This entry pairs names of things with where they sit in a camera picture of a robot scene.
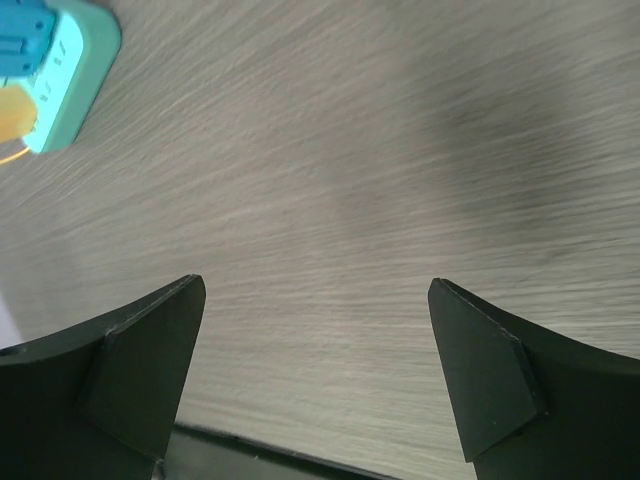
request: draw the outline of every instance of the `gray laminate floor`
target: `gray laminate floor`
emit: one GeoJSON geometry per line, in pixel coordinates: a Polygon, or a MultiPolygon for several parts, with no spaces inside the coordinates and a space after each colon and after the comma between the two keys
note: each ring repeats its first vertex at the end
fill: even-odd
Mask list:
{"type": "Polygon", "coordinates": [[[432,277],[640,357],[637,2],[111,7],[78,143],[0,168],[25,338],[201,273],[179,419],[408,480],[473,475],[432,277]]]}

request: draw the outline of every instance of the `wooden floor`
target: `wooden floor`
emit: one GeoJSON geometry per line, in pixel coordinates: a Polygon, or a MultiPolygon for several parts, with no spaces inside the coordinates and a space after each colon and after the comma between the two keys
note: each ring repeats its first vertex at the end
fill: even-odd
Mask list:
{"type": "Polygon", "coordinates": [[[179,420],[408,480],[473,478],[434,276],[640,357],[635,0],[110,5],[78,143],[0,168],[25,338],[201,273],[179,420]]]}

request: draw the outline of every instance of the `teal power strip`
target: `teal power strip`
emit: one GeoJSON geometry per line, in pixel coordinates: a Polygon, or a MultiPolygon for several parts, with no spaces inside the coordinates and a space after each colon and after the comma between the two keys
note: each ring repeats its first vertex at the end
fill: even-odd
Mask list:
{"type": "Polygon", "coordinates": [[[22,137],[34,153],[73,143],[121,40],[117,20],[97,5],[82,0],[46,3],[57,14],[49,52],[32,76],[8,82],[20,85],[36,105],[34,128],[22,137]]]}

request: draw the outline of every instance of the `power strip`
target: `power strip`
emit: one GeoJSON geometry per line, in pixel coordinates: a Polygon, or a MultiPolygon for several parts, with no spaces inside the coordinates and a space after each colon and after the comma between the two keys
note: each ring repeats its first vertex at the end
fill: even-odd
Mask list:
{"type": "Polygon", "coordinates": [[[82,0],[48,0],[57,14],[51,44],[30,77],[10,79],[35,103],[33,130],[22,137],[34,153],[71,145],[120,49],[120,28],[107,10],[82,0]]]}

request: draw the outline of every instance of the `blue plug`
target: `blue plug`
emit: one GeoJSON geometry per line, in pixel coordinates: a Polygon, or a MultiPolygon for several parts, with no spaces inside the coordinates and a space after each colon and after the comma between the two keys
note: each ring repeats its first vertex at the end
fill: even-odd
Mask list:
{"type": "Polygon", "coordinates": [[[42,0],[0,0],[0,77],[27,77],[38,69],[55,19],[42,0]]]}

